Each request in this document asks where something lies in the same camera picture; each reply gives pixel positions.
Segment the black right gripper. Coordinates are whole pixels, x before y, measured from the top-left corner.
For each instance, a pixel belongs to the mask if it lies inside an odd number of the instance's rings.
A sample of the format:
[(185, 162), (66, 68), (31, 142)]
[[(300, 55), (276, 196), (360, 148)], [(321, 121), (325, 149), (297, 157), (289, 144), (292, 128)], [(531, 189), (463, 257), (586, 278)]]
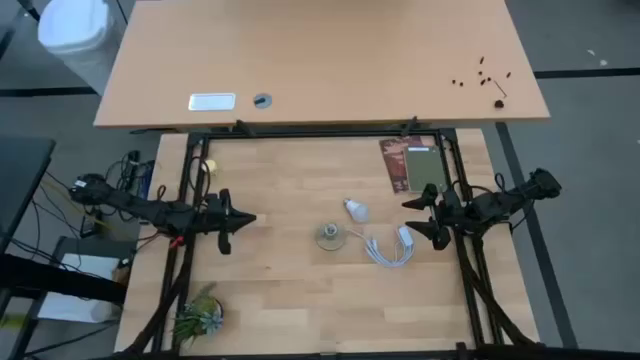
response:
[[(439, 195), (438, 188), (433, 183), (428, 183), (419, 198), (406, 201), (403, 207), (415, 210), (424, 210), (435, 205)], [(405, 225), (427, 237), (435, 250), (444, 250), (450, 243), (451, 236), (447, 227), (457, 228), (466, 232), (477, 232), (480, 220), (471, 213), (471, 209), (462, 205), (455, 190), (449, 189), (442, 194), (442, 199), (435, 207), (435, 220), (428, 222), (408, 221)]]

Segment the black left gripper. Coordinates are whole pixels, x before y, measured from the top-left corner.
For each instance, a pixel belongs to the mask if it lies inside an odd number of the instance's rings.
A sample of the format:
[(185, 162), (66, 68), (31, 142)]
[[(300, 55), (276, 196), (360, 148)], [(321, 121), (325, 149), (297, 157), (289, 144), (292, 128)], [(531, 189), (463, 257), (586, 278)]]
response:
[(222, 200), (223, 208), (225, 210), (224, 220), (222, 221), (221, 226), (217, 231), (218, 249), (221, 254), (230, 254), (231, 244), (229, 241), (229, 230), (240, 230), (242, 227), (254, 222), (256, 220), (256, 216), (251, 213), (231, 208), (231, 196), (228, 189), (222, 189), (219, 193), (217, 193), (217, 195)]

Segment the white light bulb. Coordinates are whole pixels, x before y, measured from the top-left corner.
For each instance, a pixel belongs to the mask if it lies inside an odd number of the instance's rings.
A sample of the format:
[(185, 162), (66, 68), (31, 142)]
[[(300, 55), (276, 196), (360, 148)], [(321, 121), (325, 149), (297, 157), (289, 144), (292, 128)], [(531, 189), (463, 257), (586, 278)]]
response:
[(356, 223), (367, 223), (369, 221), (369, 208), (358, 201), (345, 199), (343, 201), (346, 211)]

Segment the brass lamp socket base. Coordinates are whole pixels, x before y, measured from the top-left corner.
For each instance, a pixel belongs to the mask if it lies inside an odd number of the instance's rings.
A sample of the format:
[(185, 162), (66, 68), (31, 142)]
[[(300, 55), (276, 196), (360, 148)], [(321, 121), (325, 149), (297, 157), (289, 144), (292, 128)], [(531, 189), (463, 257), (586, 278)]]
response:
[(339, 250), (345, 244), (346, 231), (337, 223), (325, 223), (318, 227), (315, 242), (325, 251)]

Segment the potted succulent plant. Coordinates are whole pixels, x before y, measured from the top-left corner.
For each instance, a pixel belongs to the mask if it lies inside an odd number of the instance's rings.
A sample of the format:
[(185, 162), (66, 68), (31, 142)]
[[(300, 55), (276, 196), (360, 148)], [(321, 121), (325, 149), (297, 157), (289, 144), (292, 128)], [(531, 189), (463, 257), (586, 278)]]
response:
[(205, 285), (195, 297), (177, 312), (173, 336), (175, 343), (193, 343), (203, 335), (214, 335), (223, 326), (224, 308), (212, 294), (216, 283)]

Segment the black power strip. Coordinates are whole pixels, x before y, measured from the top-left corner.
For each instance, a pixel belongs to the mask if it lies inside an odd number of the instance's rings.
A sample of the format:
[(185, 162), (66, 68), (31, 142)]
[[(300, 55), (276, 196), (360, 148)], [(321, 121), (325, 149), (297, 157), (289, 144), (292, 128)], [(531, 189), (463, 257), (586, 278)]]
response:
[(139, 166), (140, 151), (132, 150), (127, 153), (125, 168), (123, 170), (123, 186), (126, 191), (133, 187), (135, 175)]

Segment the silver rectangular desk plate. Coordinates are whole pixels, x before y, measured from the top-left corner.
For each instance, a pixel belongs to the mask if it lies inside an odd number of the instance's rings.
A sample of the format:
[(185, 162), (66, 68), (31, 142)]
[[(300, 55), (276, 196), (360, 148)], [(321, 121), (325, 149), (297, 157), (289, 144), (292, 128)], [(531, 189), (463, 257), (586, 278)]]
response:
[(235, 104), (234, 93), (197, 93), (190, 96), (188, 109), (193, 112), (231, 111)]

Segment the black power brick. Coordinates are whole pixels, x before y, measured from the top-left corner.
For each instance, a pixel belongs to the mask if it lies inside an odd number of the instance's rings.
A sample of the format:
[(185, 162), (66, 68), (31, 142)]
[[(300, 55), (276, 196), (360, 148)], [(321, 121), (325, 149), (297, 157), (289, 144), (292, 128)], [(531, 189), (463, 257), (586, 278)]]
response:
[(79, 237), (88, 238), (100, 233), (100, 225), (91, 217), (85, 215), (82, 217)]

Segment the grey floor cabinet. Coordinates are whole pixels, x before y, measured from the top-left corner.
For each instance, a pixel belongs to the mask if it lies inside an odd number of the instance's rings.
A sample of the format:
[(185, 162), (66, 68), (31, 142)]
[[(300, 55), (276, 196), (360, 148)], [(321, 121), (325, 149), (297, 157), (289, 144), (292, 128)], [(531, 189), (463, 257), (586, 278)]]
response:
[[(54, 257), (62, 262), (61, 269), (82, 271), (106, 279), (112, 279), (116, 267), (122, 260), (128, 262), (135, 243), (98, 238), (61, 237)], [(49, 292), (43, 298), (36, 317), (82, 323), (104, 323), (115, 320), (120, 307), (109, 302), (81, 299), (71, 295)]]

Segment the light brown wooden desk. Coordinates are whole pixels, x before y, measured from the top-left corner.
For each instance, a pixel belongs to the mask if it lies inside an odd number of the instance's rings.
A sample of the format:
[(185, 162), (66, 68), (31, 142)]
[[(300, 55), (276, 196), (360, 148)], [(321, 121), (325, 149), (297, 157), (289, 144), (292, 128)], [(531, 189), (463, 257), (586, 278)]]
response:
[[(235, 108), (190, 111), (197, 93), (234, 93)], [(254, 106), (260, 93), (272, 96), (269, 108)], [(495, 108), (496, 100), (504, 107)], [(504, 0), (140, 1), (95, 123), (354, 124), (413, 116), (549, 118)]]

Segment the black metal beam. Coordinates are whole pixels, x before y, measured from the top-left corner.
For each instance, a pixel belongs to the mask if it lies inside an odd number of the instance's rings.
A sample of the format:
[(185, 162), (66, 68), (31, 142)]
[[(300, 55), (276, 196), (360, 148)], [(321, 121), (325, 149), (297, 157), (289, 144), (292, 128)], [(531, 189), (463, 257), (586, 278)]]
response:
[(122, 305), (127, 287), (10, 254), (0, 255), (0, 288), (30, 289)]

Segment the black side desk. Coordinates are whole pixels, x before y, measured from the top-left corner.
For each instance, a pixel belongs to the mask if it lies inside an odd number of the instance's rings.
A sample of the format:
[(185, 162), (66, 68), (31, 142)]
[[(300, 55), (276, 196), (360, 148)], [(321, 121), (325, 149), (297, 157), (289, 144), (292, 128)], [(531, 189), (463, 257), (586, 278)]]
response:
[(0, 135), (0, 254), (17, 230), (55, 145), (50, 138)]

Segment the white trash bin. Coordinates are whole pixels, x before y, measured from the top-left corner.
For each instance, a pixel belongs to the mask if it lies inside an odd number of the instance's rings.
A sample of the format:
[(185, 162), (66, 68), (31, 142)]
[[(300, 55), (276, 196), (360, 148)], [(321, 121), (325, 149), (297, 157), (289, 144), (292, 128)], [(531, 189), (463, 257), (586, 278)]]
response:
[(51, 0), (42, 11), (37, 38), (99, 96), (104, 95), (121, 43), (105, 0)]

